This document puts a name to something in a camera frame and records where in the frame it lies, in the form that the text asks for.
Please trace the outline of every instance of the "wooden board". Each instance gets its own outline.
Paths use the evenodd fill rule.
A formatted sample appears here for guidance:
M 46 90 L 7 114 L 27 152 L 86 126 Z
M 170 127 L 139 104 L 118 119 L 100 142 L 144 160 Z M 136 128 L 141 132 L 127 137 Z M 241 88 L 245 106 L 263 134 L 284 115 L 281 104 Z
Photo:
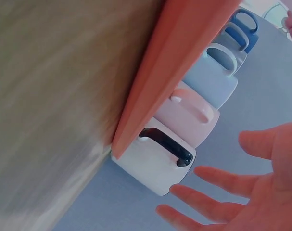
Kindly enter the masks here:
M 0 231 L 50 230 L 94 175 L 160 9 L 0 0 Z
M 168 0 L 143 57 L 112 145 L 118 159 L 211 43 L 240 0 Z

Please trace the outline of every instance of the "blue mug handle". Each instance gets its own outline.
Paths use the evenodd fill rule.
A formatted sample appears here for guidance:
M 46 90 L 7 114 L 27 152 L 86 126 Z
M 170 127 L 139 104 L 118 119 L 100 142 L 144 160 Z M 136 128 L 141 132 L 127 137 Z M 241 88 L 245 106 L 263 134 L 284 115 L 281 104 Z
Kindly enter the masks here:
M 255 15 L 253 15 L 253 13 L 251 13 L 251 12 L 248 11 L 248 10 L 245 10 L 245 9 L 238 9 L 238 10 L 236 10 L 236 12 L 233 14 L 232 18 L 235 19 L 235 18 L 237 17 L 237 14 L 239 14 L 239 13 L 247 14 L 248 16 L 250 16 L 250 17 L 253 19 L 253 21 L 254 21 L 255 24 L 256 24 L 256 28 L 255 28 L 255 29 L 251 29 L 251 33 L 252 33 L 252 34 L 255 34 L 255 33 L 258 31 L 258 29 L 259 29 L 258 21 L 257 21 Z

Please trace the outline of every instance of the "white mug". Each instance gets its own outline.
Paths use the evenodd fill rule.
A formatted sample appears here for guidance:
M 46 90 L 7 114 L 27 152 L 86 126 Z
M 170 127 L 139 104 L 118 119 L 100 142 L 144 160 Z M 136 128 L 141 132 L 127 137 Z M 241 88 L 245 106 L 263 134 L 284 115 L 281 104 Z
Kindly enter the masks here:
M 223 52 L 232 63 L 231 69 L 227 70 L 208 55 L 208 49 L 217 49 Z M 237 68 L 237 59 L 229 49 L 221 44 L 211 43 L 187 72 L 183 81 L 214 108 L 219 109 L 236 89 L 238 80 L 233 75 Z
M 152 118 L 126 151 L 116 159 L 124 171 L 163 196 L 188 173 L 196 151 L 179 136 Z

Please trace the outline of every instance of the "blue mug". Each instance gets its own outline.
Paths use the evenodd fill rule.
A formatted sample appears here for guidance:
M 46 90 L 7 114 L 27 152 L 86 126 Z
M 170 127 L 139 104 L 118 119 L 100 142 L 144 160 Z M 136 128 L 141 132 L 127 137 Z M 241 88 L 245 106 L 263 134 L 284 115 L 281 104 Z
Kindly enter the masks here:
M 251 29 L 246 24 L 244 24 L 240 19 L 238 19 L 237 14 L 239 14 L 239 13 L 244 13 L 244 14 L 247 14 L 248 16 L 250 16 L 253 19 L 253 21 L 255 22 L 256 28 Z M 237 25 L 247 35 L 247 37 L 249 39 L 249 44 L 247 45 L 247 42 L 243 38 L 243 35 L 241 35 L 233 27 L 227 27 L 225 29 L 226 33 L 231 35 L 240 44 L 241 47 L 246 47 L 245 52 L 249 53 L 251 51 L 251 49 L 254 47 L 254 45 L 256 45 L 256 43 L 259 39 L 259 37 L 257 35 L 257 31 L 259 29 L 259 26 L 258 26 L 258 21 L 257 21 L 256 17 L 253 15 L 253 13 L 251 13 L 248 10 L 238 9 L 232 15 L 232 17 L 230 18 L 229 21 L 234 23 L 235 25 Z

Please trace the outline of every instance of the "mug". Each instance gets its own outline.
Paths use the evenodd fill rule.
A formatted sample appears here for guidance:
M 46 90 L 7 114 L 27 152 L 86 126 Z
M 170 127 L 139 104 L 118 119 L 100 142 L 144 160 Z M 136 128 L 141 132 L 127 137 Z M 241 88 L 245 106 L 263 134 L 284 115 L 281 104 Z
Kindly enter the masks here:
M 125 152 L 112 160 L 159 196 L 180 183 L 196 151 L 155 118 L 152 118 Z
M 208 55 L 209 49 L 218 49 L 223 52 L 232 63 L 227 70 L 213 57 Z M 219 109 L 229 99 L 237 87 L 238 80 L 233 74 L 238 69 L 235 55 L 218 43 L 211 43 L 187 72 L 183 81 L 207 100 L 214 108 Z
M 253 19 L 253 21 L 256 24 L 256 27 L 254 29 L 249 28 L 245 23 L 243 23 L 238 17 L 237 15 L 239 13 L 244 13 L 246 15 L 248 15 L 250 18 Z M 251 49 L 256 45 L 259 37 L 256 34 L 258 29 L 259 29 L 259 25 L 258 25 L 258 21 L 256 19 L 256 17 L 254 16 L 253 13 L 251 13 L 250 11 L 246 10 L 246 9 L 238 9 L 236 10 L 236 12 L 232 15 L 232 17 L 229 20 L 230 22 L 234 23 L 235 25 L 237 25 L 248 37 L 249 39 L 249 44 L 248 46 L 245 48 L 245 52 L 249 53 L 251 51 Z M 225 30 L 229 35 L 231 35 L 239 44 L 241 47 L 246 46 L 247 42 L 245 41 L 243 34 L 239 33 L 238 30 L 236 30 L 233 27 L 227 27 Z
M 181 81 L 154 118 L 196 148 L 215 127 L 219 112 Z
M 243 37 L 245 41 L 245 45 L 241 46 L 237 40 L 235 40 L 231 35 L 225 32 L 225 30 L 229 27 L 234 28 L 236 31 L 238 31 L 239 34 Z M 241 68 L 244 61 L 247 58 L 247 53 L 244 51 L 249 46 L 249 39 L 247 35 L 234 23 L 226 23 L 221 32 L 216 36 L 214 39 L 215 43 L 219 43 L 226 48 L 228 48 L 236 57 L 238 67 L 237 71 Z M 232 63 L 229 62 L 229 59 L 226 59 L 226 55 L 222 52 L 217 52 L 217 49 L 210 49 L 208 50 L 208 54 L 217 60 L 224 68 L 231 69 Z

